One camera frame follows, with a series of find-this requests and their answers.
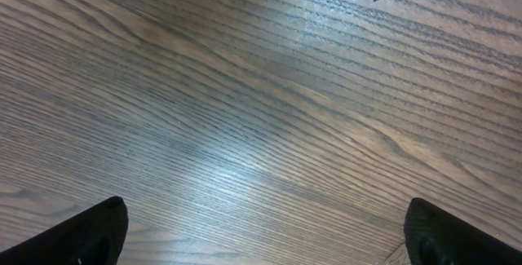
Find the white picture block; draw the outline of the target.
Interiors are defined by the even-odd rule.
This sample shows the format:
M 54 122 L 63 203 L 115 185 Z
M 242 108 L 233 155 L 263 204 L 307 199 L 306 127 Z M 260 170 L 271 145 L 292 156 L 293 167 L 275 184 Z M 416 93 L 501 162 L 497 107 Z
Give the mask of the white picture block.
M 391 255 L 385 260 L 386 265 L 411 265 L 406 244 L 401 244 Z

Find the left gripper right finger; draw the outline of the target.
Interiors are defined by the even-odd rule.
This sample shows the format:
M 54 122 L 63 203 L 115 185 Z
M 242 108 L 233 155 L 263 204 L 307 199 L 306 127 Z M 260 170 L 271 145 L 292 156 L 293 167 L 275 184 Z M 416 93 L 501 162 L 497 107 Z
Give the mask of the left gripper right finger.
M 499 239 L 415 197 L 404 223 L 413 265 L 521 265 L 521 252 Z

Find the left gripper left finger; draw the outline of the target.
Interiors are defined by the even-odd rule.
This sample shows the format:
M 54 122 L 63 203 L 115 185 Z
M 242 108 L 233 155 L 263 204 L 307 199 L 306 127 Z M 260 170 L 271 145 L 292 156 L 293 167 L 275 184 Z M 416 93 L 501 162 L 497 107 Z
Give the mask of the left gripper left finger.
M 128 223 L 124 200 L 110 197 L 1 252 L 1 265 L 115 265 Z

